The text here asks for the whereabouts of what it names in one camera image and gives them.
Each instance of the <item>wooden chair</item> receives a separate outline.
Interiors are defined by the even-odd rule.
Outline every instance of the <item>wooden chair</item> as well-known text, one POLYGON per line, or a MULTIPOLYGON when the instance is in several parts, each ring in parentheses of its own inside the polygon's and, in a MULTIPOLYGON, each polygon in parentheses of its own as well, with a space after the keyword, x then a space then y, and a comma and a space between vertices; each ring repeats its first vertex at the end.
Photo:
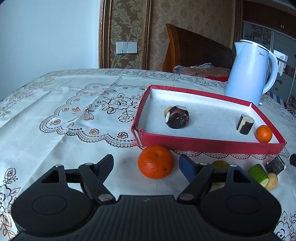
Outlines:
POLYGON ((173 73, 176 65, 185 67, 212 63, 215 67, 231 69, 230 48, 191 31, 166 24, 170 43, 163 63, 163 71, 173 73))

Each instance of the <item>kettle lid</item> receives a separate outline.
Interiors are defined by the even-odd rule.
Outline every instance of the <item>kettle lid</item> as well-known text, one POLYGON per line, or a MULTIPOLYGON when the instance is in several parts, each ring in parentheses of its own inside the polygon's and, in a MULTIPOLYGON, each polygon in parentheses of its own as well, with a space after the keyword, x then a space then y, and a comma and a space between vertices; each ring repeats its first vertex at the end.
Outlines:
POLYGON ((253 42, 253 41, 250 41, 250 40, 242 39, 242 40, 240 40, 239 42, 236 42, 236 43, 250 43, 250 44, 253 44, 253 45, 255 45, 255 46, 258 46, 258 47, 260 47, 260 48, 262 48, 262 49, 265 49, 265 50, 268 52, 268 49, 267 49, 267 48, 265 48, 264 46, 262 46, 262 45, 260 45, 260 44, 255 43, 255 42, 253 42))

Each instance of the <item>kettle handle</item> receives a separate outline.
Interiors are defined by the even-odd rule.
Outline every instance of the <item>kettle handle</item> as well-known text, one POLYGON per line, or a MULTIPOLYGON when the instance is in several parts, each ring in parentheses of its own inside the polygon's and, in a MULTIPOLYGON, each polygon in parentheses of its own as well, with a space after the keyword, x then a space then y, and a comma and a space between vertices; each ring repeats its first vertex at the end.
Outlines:
POLYGON ((278 72, 277 58, 274 56, 274 54, 270 50, 268 50, 268 52, 269 52, 269 60, 271 63, 271 74, 270 74, 268 82, 266 83, 266 85, 263 88, 262 94, 265 94, 267 91, 269 91, 271 89, 274 82, 276 81, 277 72, 278 72))

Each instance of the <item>light switch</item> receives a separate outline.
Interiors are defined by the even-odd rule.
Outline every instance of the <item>light switch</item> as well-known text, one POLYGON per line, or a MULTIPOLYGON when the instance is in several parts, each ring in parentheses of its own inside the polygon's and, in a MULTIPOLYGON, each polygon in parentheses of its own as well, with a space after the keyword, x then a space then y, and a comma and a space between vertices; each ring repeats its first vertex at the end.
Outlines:
POLYGON ((123 42, 116 42, 116 53, 122 53, 122 43, 123 42))
POLYGON ((137 53, 137 42, 128 42, 128 53, 137 53))
POLYGON ((122 53, 128 52, 128 42, 122 42, 122 53))

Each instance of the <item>cucumber slice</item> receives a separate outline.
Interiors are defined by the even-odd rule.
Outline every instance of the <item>cucumber slice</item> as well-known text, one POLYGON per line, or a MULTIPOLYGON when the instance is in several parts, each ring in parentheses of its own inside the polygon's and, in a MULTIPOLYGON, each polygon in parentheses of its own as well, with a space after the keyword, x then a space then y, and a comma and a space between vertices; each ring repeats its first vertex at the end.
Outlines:
POLYGON ((269 178, 264 168, 260 164, 256 164, 252 166, 248 170, 249 175, 254 178, 257 182, 261 184, 261 186, 266 187, 269 182, 269 178))

